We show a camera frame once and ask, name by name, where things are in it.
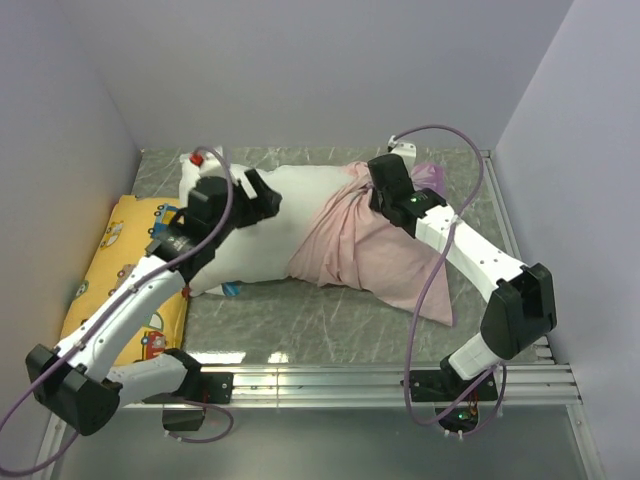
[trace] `cushion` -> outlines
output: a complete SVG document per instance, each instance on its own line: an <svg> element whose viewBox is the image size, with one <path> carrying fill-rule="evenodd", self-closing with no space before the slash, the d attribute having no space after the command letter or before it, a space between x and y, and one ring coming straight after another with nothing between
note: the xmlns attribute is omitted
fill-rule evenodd
<svg viewBox="0 0 640 480"><path fill-rule="evenodd" d="M174 198L136 199L125 195L114 207L104 236L76 292L62 327L62 337L76 330L112 295L131 273L155 233L167 228L178 210ZM129 341L115 366L153 358L182 344L187 299L169 298Z"/></svg>
<svg viewBox="0 0 640 480"><path fill-rule="evenodd" d="M180 201L204 176L222 176L218 161L207 155L194 165L181 157ZM248 167L231 164L242 182ZM319 286L346 285L368 290L385 303L411 311L438 253L371 211L371 178L366 163L346 167L282 165L258 170L282 195L280 212L255 226L234 230L190 283L191 294L219 288L225 282L264 282L294 277ZM416 187L441 191L442 170L415 167ZM452 325L445 269L441 269L420 310L421 316Z"/></svg>

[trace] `yellow cushion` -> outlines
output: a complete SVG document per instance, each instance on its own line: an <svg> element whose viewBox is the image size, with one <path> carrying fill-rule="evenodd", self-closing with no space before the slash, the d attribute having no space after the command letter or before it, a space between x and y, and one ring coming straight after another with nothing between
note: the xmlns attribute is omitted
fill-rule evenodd
<svg viewBox="0 0 640 480"><path fill-rule="evenodd" d="M115 292L145 253L154 231L166 228L175 215L176 198L120 198L111 213L107 229L93 257L89 271L71 304L62 327L62 337L75 331ZM122 350L116 366L147 360L165 348L182 344L187 299L176 293Z"/></svg>

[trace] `metal profile rail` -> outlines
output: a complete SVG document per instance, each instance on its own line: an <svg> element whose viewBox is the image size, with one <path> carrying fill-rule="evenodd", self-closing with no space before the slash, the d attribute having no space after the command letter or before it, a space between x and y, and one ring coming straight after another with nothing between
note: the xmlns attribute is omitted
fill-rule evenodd
<svg viewBox="0 0 640 480"><path fill-rule="evenodd" d="M436 370L415 365L414 370ZM399 365L205 366L204 373L233 372L231 408L363 408L403 407ZM501 381L501 374L496 374ZM581 404L568 365L511 365L505 405ZM446 406L446 403L419 404ZM135 404L126 408L162 408Z"/></svg>

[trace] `white pillow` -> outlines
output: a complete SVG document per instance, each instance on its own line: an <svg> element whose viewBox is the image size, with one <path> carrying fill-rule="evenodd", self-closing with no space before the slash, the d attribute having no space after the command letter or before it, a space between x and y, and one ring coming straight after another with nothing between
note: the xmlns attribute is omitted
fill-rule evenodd
<svg viewBox="0 0 640 480"><path fill-rule="evenodd" d="M182 155L180 203L186 206L191 190L203 176L224 177L212 154L198 167ZM231 173L242 182L249 197L255 192L244 176L249 167L232 164ZM233 230L216 251L216 257L191 280L191 295L220 293L228 282L264 282L286 278L289 260L305 240L314 214L340 188L353 180L341 167L285 165L273 171L258 170L270 188L282 195L280 212L257 225Z"/></svg>

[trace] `cable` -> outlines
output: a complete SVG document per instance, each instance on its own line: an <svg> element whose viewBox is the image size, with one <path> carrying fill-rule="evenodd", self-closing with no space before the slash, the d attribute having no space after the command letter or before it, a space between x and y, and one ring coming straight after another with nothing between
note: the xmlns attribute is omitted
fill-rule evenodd
<svg viewBox="0 0 640 480"><path fill-rule="evenodd" d="M192 402L191 400L182 400L182 403L185 403L187 405L192 405L194 407L201 407L204 408L205 410L207 409L211 409L211 410L215 410L217 412L222 413L223 415L225 415L228 419L229 419L229 424L227 425L227 428L225 428L225 430L222 433L219 433L218 435L211 437L211 438L188 438L188 437L181 437L180 435L178 435L177 433L174 432L169 432L166 431L165 434L168 435L171 438L175 438L176 440L178 440L179 442L184 442L184 443L211 443L211 442L215 442L216 440L220 440L221 438L224 438L227 436L227 434L231 431L231 429L233 428L233 424L235 423L235 419L233 418L233 415L231 415L231 412L229 412L229 410L219 407L217 405L211 405L209 403L203 403L203 402Z"/></svg>
<svg viewBox="0 0 640 480"><path fill-rule="evenodd" d="M484 163L482 161L482 154L480 153L480 150L478 149L476 144L473 142L473 140L471 140L467 135L465 135L463 132L461 132L457 128L449 127L447 125L441 125L441 124L423 125L423 126L420 126L420 127L412 128L410 130L405 130L404 132L401 132L398 135L395 135L394 137L392 137L392 139L393 140L400 140L401 138L403 138L403 137L405 137L405 136L407 136L409 134L412 134L412 133L415 133L415 132L419 132L419 131L422 131L422 130L446 130L448 132L451 132L454 135L462 138L471 147L471 150L473 150L473 153L475 154L476 160L478 161L478 179L476 180L476 183L473 186L473 189L471 190L471 193L469 194L469 196L464 200L464 202L462 202L462 205L460 206L460 208L457 209L457 210L454 209L457 217L460 218L460 216L462 215L464 210L475 199L475 197L478 195L478 192L480 191L480 188L482 187L482 181L484 179ZM438 272L440 271L440 269L442 268L442 266L444 265L444 263L446 261L447 254L449 253L449 250L451 249L451 245L453 244L453 239L454 239L455 232L456 232L456 226L457 226L457 223L453 222L451 224L451 227L449 228L449 235L447 236L447 242L445 243L445 246L444 246L444 249L443 249L442 253L438 257L438 260L437 260L433 270L431 271L429 277L427 278L427 281L424 284L424 287L422 288L422 291L420 292L420 295L418 296L418 301L416 302L416 307L415 307L415 309L413 311L413 316L411 318L411 326L409 327L409 338L407 340L407 352L406 352L405 361L404 361L404 381L403 381L404 403L405 403L405 406L407 408L407 412L411 416L411 419L415 423L417 423L418 425L421 425L421 426L433 425L434 423L442 420L444 417L449 415L449 413L451 413L453 411L453 409L456 408L456 406L460 402L464 401L464 399L473 390L475 390L475 388L478 385L480 385L480 383L482 383L482 381L485 378L487 378L490 374L492 374L496 369L496 366L494 365L490 369L486 370L464 392L462 392L462 394L460 394L460 396L457 399L455 399L446 409L444 409L438 415L436 415L436 416L434 416L434 417L432 417L432 418L430 418L428 420L424 420L424 419L421 419L420 417L418 417L415 414L415 412L413 411L413 406L411 404L411 390L410 390L411 357L413 356L413 344L414 344L414 338L416 336L416 329L418 327L418 319L420 318L420 309L422 308L422 304L424 303L424 299L427 296L427 292L431 288L431 285L433 284L436 275L438 274ZM498 400L496 402L494 410L489 415L487 420L485 420L481 425L476 427L471 432L467 432L464 435L470 435L472 432L477 432L477 431L481 430L482 428L484 428L486 426L487 423L489 423L495 417L495 415L497 414L498 410L500 409L500 406L502 405L502 401L504 400L504 391L505 391L505 388L506 388L506 379L507 379L507 367L506 367L506 365L502 364L502 388L500 390L500 394L498 395Z"/></svg>
<svg viewBox="0 0 640 480"><path fill-rule="evenodd" d="M218 152L216 152L215 149L208 148L208 147L198 147L198 148L196 148L194 150L194 153L198 153L198 152L201 152L201 151L209 152L209 153L213 154L216 157L216 159L218 160L218 162L220 162L220 165L222 166L222 169L224 171L224 176L225 176L225 179L227 181L227 201L226 201L226 204L225 204L225 207L224 207L224 211L222 212L222 217L220 217L220 221L218 222L218 224L209 233L209 235L207 235L205 237L205 239L202 240L198 245L196 245L192 250L190 250L189 252L187 252L187 253L185 253L183 255L180 255L180 256L174 258L173 260L165 263L164 265L162 265L162 266L156 268L155 270L152 270L148 274L144 275L142 278L140 278L140 280L138 280L137 282L135 282L133 284L133 287L134 287L133 289L124 290L113 301L113 303L111 303L111 305L109 305L105 309L105 311L102 313L102 315L100 315L100 317L96 320L96 322L87 330L87 333L85 333L83 335L83 337L80 339L78 344L74 345L72 348L70 348L67 353L65 353L62 357L60 357L53 365L51 365L51 367L49 367L47 370L45 370L29 386L29 388L26 390L26 392L22 394L22 396L18 399L18 401L16 401L16 403L14 403L11 406L11 408L9 409L7 414L0 421L0 433L4 429L5 425L9 421L9 419L16 412L18 407L20 407L20 405L22 405L22 403L27 398L29 398L31 396L31 394L33 394L33 392L38 387L40 387L51 375L53 375L53 373L55 373L56 370L58 370L62 365L64 365L76 353L78 353L78 351L80 351L80 348L81 348L82 345L86 345L87 344L87 342L96 334L96 332L102 327L102 325L104 325L104 323L107 321L107 319L125 302L125 300L127 300L131 295L134 295L133 290L136 290L136 291L140 290L145 283L147 283L149 280L151 280L154 277L156 277L158 274L164 272L165 270L169 270L171 268L174 268L177 265L179 265L180 263L184 262L185 260L187 260L187 259L191 258L192 256L196 255L203 248L205 248L207 246L207 244L209 242L211 242L218 235L218 233L220 232L220 230L222 229L222 227L224 226L224 224L228 220L229 215L231 213L231 208L233 206L233 182L232 182L231 170L229 169L229 165L228 165L227 161L224 159L224 157L222 157L222 155L220 155ZM224 409L222 409L221 407L215 407L215 410L224 410ZM231 413L229 413L228 411L225 410L225 415L227 415L230 418L230 422L229 422L230 423L230 427L233 427L233 417L232 417ZM224 434L222 436L224 436L227 433L229 433L229 431L231 431L231 428L228 428L227 430L225 430L225 432L223 432ZM64 453L67 451L67 449L71 446L71 444L77 438L78 438L78 432L75 432L71 436L69 441L67 443L65 443L62 447L60 447L60 450L58 450L58 452L56 452L53 456L51 456L51 458L48 458L44 462L42 462L42 463L40 463L40 464L38 464L38 465L36 465L36 466L34 466L32 468L28 468L28 469L25 469L25 470L9 470L9 469L6 469L6 468L0 466L0 476L10 477L10 478L17 478L17 477L24 477L24 476L27 476L27 475L32 475L32 474L34 474L36 472L39 472L40 470L45 469L46 467L51 465L53 462L58 460L62 455L64 455Z"/></svg>

